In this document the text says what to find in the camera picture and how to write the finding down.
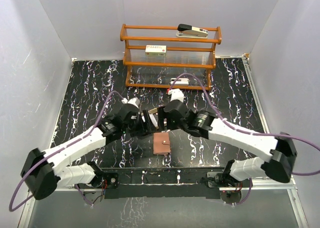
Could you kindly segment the beige wooden tray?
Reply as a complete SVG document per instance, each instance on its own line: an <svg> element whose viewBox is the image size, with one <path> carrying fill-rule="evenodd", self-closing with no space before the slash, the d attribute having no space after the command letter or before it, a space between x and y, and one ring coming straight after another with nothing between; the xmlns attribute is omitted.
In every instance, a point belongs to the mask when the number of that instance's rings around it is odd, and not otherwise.
<svg viewBox="0 0 320 228"><path fill-rule="evenodd" d="M141 114L141 118L142 118L142 121L143 121L144 123L146 123L146 117L148 117L149 120L150 120L149 113L150 113L150 114L154 114L154 116L155 116L155 118L156 118L157 115L158 115L158 109L157 109L157 108L153 108L153 109L151 109L151 110L147 110L147 113L148 113L148 115L144 115L143 113Z"/></svg>

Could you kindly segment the pink leather card holder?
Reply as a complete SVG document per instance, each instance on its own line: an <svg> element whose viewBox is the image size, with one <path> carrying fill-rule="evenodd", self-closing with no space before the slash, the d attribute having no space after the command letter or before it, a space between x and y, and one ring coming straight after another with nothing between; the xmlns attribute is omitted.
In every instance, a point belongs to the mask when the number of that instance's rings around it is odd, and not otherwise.
<svg viewBox="0 0 320 228"><path fill-rule="evenodd" d="M154 155L168 155L171 152L170 136L168 132L153 134Z"/></svg>

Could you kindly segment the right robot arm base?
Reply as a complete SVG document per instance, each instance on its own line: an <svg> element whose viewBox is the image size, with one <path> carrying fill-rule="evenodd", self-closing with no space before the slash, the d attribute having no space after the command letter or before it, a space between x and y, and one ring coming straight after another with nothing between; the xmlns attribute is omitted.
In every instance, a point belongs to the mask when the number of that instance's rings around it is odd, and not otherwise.
<svg viewBox="0 0 320 228"><path fill-rule="evenodd" d="M207 172L200 182L209 188L228 188L230 192L238 192L244 188L252 188L253 182L250 179L238 181L229 174L223 172Z"/></svg>

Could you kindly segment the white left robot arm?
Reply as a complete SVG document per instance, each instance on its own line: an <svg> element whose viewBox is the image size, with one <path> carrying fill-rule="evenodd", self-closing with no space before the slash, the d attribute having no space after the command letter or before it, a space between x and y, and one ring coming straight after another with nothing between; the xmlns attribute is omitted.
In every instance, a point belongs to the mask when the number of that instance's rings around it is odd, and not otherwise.
<svg viewBox="0 0 320 228"><path fill-rule="evenodd" d="M98 118L83 134L54 148L30 151L20 175L36 200L50 196L58 187L74 184L99 187L103 173L96 164L73 166L72 163L119 140L125 133L145 136L154 133L156 127L152 112L140 111L133 101L128 101L114 115Z"/></svg>

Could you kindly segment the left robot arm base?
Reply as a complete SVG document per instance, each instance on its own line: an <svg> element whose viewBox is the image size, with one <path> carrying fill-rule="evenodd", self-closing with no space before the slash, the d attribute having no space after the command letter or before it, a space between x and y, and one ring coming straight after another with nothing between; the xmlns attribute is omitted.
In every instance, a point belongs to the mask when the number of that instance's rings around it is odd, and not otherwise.
<svg viewBox="0 0 320 228"><path fill-rule="evenodd" d="M75 184L74 188L80 193L86 205L89 205L93 208L97 202L102 201L105 198L107 191L110 189L117 189L119 186L119 174L115 172L104 172L100 171L93 178L93 180L86 186L91 185L93 188L100 189L100 195L98 195L94 200L90 200L86 197L84 190L81 190L80 184Z"/></svg>

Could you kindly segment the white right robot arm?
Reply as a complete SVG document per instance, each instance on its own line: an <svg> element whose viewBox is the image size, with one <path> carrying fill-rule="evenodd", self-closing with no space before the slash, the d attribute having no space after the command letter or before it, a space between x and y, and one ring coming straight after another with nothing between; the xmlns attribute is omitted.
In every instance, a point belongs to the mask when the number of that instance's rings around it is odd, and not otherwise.
<svg viewBox="0 0 320 228"><path fill-rule="evenodd" d="M228 186L256 177L266 176L281 183L291 179L297 150L285 134L273 137L255 132L222 121L205 110L194 112L180 100L158 109L158 125L161 129L181 129L191 136L226 143L253 154L253 158L227 163L219 178Z"/></svg>

